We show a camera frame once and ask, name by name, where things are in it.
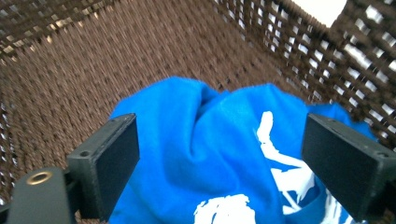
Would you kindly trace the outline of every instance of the blue cloth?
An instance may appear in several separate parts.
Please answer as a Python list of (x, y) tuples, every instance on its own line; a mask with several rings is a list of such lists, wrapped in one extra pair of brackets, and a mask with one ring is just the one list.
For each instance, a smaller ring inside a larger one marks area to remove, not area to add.
[[(110, 118), (136, 113), (141, 159), (110, 223), (316, 224), (334, 211), (329, 220), (348, 222), (347, 212), (299, 165), (308, 112), (375, 139), (340, 105), (305, 105), (274, 85), (218, 93), (171, 77), (123, 99)], [(313, 186), (280, 187), (292, 172)]]

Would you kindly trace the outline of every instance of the brown wicker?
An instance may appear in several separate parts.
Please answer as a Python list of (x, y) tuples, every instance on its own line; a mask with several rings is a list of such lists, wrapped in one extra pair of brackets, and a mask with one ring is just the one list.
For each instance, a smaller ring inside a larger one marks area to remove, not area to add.
[(396, 147), (391, 0), (349, 0), (331, 29), (290, 0), (51, 2), (0, 3), (5, 202), (28, 171), (65, 167), (122, 97), (173, 74), (219, 91), (273, 82), (308, 103), (339, 102)]

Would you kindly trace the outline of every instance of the white print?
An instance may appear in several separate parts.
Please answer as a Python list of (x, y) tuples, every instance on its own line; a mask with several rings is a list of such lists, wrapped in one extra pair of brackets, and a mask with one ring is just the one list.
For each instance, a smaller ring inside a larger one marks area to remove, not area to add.
[(255, 212), (244, 194), (218, 197), (203, 201), (194, 212), (195, 224), (243, 223), (255, 224)]
[[(332, 194), (326, 189), (326, 213), (324, 215), (321, 224), (338, 224), (340, 223), (340, 216), (343, 210), (342, 205), (332, 196)], [(351, 224), (353, 222), (352, 216), (348, 215), (345, 224)]]
[[(271, 169), (271, 173), (279, 191), (282, 192), (290, 204), (290, 206), (283, 206), (283, 214), (288, 215), (301, 210), (298, 203), (302, 201), (306, 193), (315, 186), (315, 178), (314, 173), (309, 169), (305, 162), (280, 154), (279, 150), (274, 147), (274, 144), (270, 139), (270, 132), (273, 124), (274, 116), (272, 112), (268, 111), (262, 113), (262, 122), (257, 130), (257, 136), (259, 137), (259, 141), (262, 143), (262, 153), (268, 160), (297, 167), (289, 169), (286, 172), (282, 172), (275, 168)], [(292, 190), (297, 193), (296, 201), (289, 195), (289, 191)]]
[[(274, 147), (271, 141), (270, 133), (274, 125), (274, 116), (271, 111), (262, 113), (262, 122), (257, 130), (257, 136), (262, 143), (262, 153), (268, 160), (277, 161), (286, 165), (297, 168), (282, 172), (279, 169), (271, 169), (274, 180), (279, 191), (288, 200), (290, 206), (283, 206), (283, 214), (288, 215), (300, 211), (302, 208), (298, 203), (304, 199), (306, 193), (315, 186), (314, 173), (309, 169), (305, 162), (297, 160), (293, 157), (282, 155)], [(295, 201), (288, 193), (294, 190), (297, 193)], [(325, 216), (321, 224), (336, 224), (340, 222), (342, 206), (337, 202), (330, 192), (326, 189), (327, 199), (325, 204)], [(353, 222), (351, 216), (346, 219), (347, 224)]]

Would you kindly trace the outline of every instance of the woven basket wall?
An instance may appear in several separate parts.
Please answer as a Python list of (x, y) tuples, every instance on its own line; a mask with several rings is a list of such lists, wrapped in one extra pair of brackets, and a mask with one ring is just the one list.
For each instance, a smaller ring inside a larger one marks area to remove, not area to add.
[(0, 202), (172, 75), (338, 102), (396, 147), (395, 1), (349, 0), (331, 29), (290, 0), (54, 2), (0, 1)]

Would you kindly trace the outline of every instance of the metal grommet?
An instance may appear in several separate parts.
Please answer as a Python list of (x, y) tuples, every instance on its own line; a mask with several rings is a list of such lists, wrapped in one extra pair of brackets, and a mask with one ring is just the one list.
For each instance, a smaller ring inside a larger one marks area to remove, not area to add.
[(52, 177), (52, 172), (44, 171), (44, 172), (40, 172), (40, 173), (30, 176), (26, 180), (26, 183), (28, 185), (38, 185), (38, 184), (46, 182), (51, 177)]

